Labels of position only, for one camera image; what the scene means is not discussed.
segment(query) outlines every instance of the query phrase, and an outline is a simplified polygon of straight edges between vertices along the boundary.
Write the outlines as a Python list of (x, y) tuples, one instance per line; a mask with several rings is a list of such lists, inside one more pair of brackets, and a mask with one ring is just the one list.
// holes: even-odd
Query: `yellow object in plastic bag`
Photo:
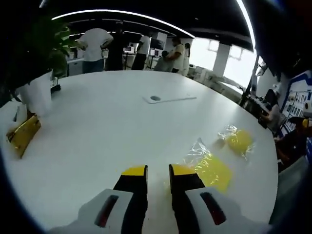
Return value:
[(211, 154), (195, 166), (199, 178), (206, 187), (215, 187), (219, 192), (225, 193), (232, 178), (232, 171), (219, 158)]
[(253, 139), (244, 130), (238, 130), (226, 139), (229, 147), (237, 154), (243, 155), (251, 147)]

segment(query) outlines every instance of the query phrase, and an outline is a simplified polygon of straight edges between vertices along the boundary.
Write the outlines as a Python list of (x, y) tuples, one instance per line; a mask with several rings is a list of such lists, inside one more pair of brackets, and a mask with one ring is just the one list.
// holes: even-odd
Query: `plastic bag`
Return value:
[(184, 157), (183, 163), (195, 170), (206, 187), (215, 187), (222, 193), (227, 191), (232, 171), (206, 148), (200, 138)]
[(228, 125), (225, 132), (219, 133), (219, 136), (226, 141), (235, 154), (241, 155), (247, 160), (246, 154), (251, 152), (254, 147), (254, 140), (247, 131)]

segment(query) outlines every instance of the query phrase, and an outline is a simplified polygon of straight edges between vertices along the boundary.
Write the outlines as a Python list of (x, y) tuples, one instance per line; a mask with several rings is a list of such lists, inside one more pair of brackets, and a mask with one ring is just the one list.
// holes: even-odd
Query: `round table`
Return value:
[[(41, 118), (23, 159), (8, 148), (5, 167), (30, 215), (48, 230), (77, 218), (79, 208), (121, 172), (146, 164), (148, 211), (143, 233), (177, 233), (169, 192), (170, 163), (182, 163), (200, 137), (211, 149), (228, 124), (255, 139), (248, 161), (226, 147), (213, 151), (233, 172), (227, 197), (244, 216), (268, 222), (278, 182), (273, 136), (219, 93), (179, 74), (99, 72), (63, 78), (52, 112)], [(148, 104), (143, 97), (197, 99)]]

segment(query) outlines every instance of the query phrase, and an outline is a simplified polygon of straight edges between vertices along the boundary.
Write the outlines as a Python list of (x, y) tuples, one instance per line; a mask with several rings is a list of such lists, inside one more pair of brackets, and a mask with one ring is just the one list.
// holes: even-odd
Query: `window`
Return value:
[(190, 64), (208, 70), (213, 69), (219, 42), (216, 40), (195, 38), (191, 46)]
[(246, 88), (253, 72), (255, 59), (253, 52), (233, 45), (225, 66), (224, 76)]

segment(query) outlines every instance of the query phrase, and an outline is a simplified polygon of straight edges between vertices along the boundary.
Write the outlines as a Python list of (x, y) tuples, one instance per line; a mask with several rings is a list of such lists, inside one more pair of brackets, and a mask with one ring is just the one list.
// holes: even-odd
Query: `white pot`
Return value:
[(44, 116), (52, 108), (51, 99), (52, 71), (17, 89), (27, 108), (38, 116)]

